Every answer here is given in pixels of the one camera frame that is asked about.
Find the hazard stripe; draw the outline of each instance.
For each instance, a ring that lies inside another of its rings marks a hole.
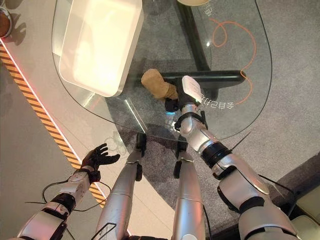
[[[49,134],[52,136],[53,140],[59,146],[66,159],[69,161],[72,167],[79,169],[81,164],[77,159],[76,154],[73,152],[72,148],[65,141],[64,137],[61,135],[56,125],[53,123],[50,116],[47,114],[46,110],[43,108],[38,98],[35,96],[33,91],[30,89],[28,83],[25,81],[22,74],[19,72],[19,68],[15,65],[10,55],[7,53],[6,49],[0,44],[0,59],[3,62],[6,69],[9,71],[10,75],[13,77],[14,82],[18,85],[22,94],[25,96],[26,100],[34,110],[35,114],[40,118],[42,124],[47,129]],[[97,186],[93,183],[90,186],[90,192],[98,203],[105,199],[103,193]]]

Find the white box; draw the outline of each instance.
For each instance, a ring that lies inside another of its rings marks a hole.
[[[118,96],[143,19],[142,0],[73,0],[59,62],[61,77],[104,97]]]

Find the wire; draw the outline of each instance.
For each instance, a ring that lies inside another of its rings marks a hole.
[[[54,183],[50,183],[49,185],[45,186],[44,189],[42,190],[42,199],[45,203],[47,203],[47,200],[46,200],[46,197],[45,197],[45,192],[48,188],[54,186],[54,185],[59,185],[59,184],[64,184],[66,182],[68,182],[69,178],[67,180],[64,180],[64,181],[57,181],[57,182],[54,182]]]
[[[68,228],[66,228],[66,231],[68,232],[68,234],[70,235],[70,237],[72,238],[72,240],[76,240],[76,239],[74,238],[74,236],[71,234],[71,232],[69,231]]]
[[[101,228],[99,229],[99,231],[97,231],[97,232],[93,235],[93,237],[91,238],[91,240],[94,240],[95,237],[96,237],[106,226],[108,226],[108,225],[113,225],[113,227],[112,227],[110,230],[108,230],[105,234],[103,234],[101,237],[99,237],[99,240],[102,239],[105,235],[107,235],[109,232],[111,232],[111,231],[117,226],[117,224],[115,224],[115,223],[107,222],[103,227],[101,227]]]
[[[208,226],[209,239],[210,239],[210,240],[213,240],[213,238],[212,238],[212,234],[211,234],[210,221],[209,221],[209,217],[208,217],[208,214],[207,214],[207,211],[206,211],[205,205],[203,205],[203,211],[204,211],[204,215],[205,215],[205,218],[206,218],[206,224],[207,224],[207,226]]]
[[[293,201],[292,201],[292,204],[291,204],[289,210],[288,210],[287,213],[286,213],[286,215],[287,215],[288,217],[290,217],[290,215],[291,215],[292,211],[294,210],[294,208],[295,208],[295,206],[296,206],[296,204],[297,204],[297,201],[298,201],[298,199],[297,199],[297,197],[296,197],[296,193],[295,193],[293,190],[291,190],[290,188],[288,188],[288,187],[286,187],[286,186],[284,186],[284,185],[282,185],[282,184],[280,184],[280,183],[278,183],[278,182],[276,182],[276,181],[273,181],[273,180],[271,180],[270,178],[267,178],[266,176],[263,176],[263,175],[261,175],[261,174],[258,174],[258,175],[259,175],[261,178],[263,178],[263,179],[265,179],[265,180],[268,180],[269,182],[271,182],[271,183],[273,183],[273,184],[275,184],[275,185],[278,185],[278,186],[286,189],[287,191],[289,191],[289,192],[292,194]]]
[[[51,184],[47,185],[46,187],[44,187],[44,189],[42,190],[42,199],[44,200],[44,202],[39,202],[39,201],[26,201],[26,202],[24,202],[24,203],[25,203],[25,204],[46,204],[46,203],[48,203],[47,200],[46,200],[46,197],[45,197],[46,190],[47,190],[49,187],[51,187],[51,186],[59,185],[59,184],[64,184],[64,183],[66,183],[68,180],[69,180],[69,178],[68,178],[67,180],[64,180],[64,181],[58,181],[58,182],[51,183]],[[105,185],[105,186],[109,189],[109,191],[110,191],[110,193],[111,193],[111,188],[109,187],[109,185],[107,185],[106,183],[104,183],[104,182],[102,182],[102,181],[100,181],[99,183]],[[82,213],[83,213],[83,212],[89,211],[90,209],[95,208],[96,206],[100,205],[101,203],[105,202],[106,200],[107,200],[107,198],[105,198],[104,200],[98,202],[97,204],[95,204],[95,205],[93,205],[93,206],[91,206],[91,207],[88,207],[87,209],[74,209],[73,211],[75,211],[75,212],[82,212]]]
[[[111,193],[111,188],[107,185],[107,184],[105,184],[104,182],[102,182],[102,181],[99,181],[99,183],[101,183],[101,184],[103,184],[103,185],[105,185],[108,189],[109,189],[109,194]]]
[[[248,137],[248,135],[249,135],[250,133],[251,133],[251,131],[250,131],[247,135],[245,135],[240,141],[238,141],[238,143],[237,143],[236,145],[234,145],[234,147],[231,148],[231,150],[235,149],[243,140],[246,139],[246,137]]]
[[[280,183],[278,183],[278,182],[276,182],[276,181],[273,181],[273,180],[271,180],[270,178],[267,178],[266,176],[263,176],[263,175],[261,175],[261,174],[258,174],[258,175],[259,175],[261,178],[263,178],[263,179],[265,179],[265,180],[268,180],[269,182],[274,183],[274,184],[276,184],[276,185],[278,185],[278,186],[280,186],[280,187],[288,190],[290,193],[292,193],[293,196],[296,195],[295,192],[292,191],[290,188],[288,188],[288,187],[286,187],[286,186],[284,186],[284,185],[282,185],[282,184],[280,184]]]

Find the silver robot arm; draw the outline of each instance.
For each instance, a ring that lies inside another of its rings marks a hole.
[[[180,134],[211,168],[220,180],[218,193],[228,207],[238,213],[242,240],[297,240],[297,233],[289,218],[276,207],[269,189],[258,174],[239,156],[232,153],[196,116],[199,102],[184,92],[177,83]]]
[[[102,144],[83,159],[81,168],[61,185],[59,193],[34,214],[22,227],[15,239],[60,240],[67,228],[67,218],[81,202],[91,183],[100,180],[100,165],[115,163],[120,155],[107,156],[108,148]]]

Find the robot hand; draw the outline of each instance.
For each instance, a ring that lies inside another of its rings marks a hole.
[[[97,171],[100,165],[116,163],[120,158],[120,154],[108,156],[107,150],[108,147],[106,143],[91,150],[82,160],[81,168],[88,166],[93,168],[94,171]]]

